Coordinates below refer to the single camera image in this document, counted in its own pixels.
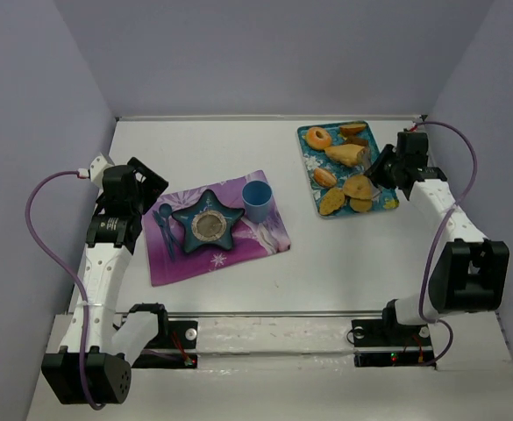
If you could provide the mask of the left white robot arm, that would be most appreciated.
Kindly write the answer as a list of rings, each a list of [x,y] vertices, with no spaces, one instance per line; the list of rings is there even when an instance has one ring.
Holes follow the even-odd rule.
[[[83,272],[73,276],[79,291],[73,316],[41,371],[60,403],[101,410],[125,401],[132,365],[151,340],[167,336],[167,311],[160,303],[133,305],[120,327],[114,319],[142,218],[168,183],[137,158],[115,165],[100,155],[76,174],[101,193],[86,234]]]

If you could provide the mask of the metal tongs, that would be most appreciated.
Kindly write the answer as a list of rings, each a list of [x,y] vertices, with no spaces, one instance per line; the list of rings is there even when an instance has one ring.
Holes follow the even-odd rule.
[[[372,161],[371,161],[370,150],[365,149],[360,155],[360,166],[362,168],[362,174],[365,177],[368,177],[367,171],[371,168],[371,165],[372,165]],[[371,192],[372,192],[372,200],[376,201],[378,199],[378,197],[381,195],[382,190],[377,188],[370,179],[368,179],[368,182],[369,182]]]

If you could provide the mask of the long yellow bread loaf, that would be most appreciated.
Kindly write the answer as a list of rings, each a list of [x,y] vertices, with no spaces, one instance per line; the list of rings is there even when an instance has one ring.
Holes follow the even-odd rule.
[[[369,149],[356,144],[330,146],[324,152],[331,161],[347,167],[359,166],[369,158]]]

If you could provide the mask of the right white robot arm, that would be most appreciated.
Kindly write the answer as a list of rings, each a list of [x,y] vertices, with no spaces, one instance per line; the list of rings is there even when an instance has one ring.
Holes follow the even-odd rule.
[[[497,310],[509,264],[509,248],[489,239],[461,209],[444,172],[428,164],[424,132],[399,132],[366,172],[376,187],[399,189],[434,231],[420,291],[394,299],[382,312],[389,330],[435,323],[449,314]]]

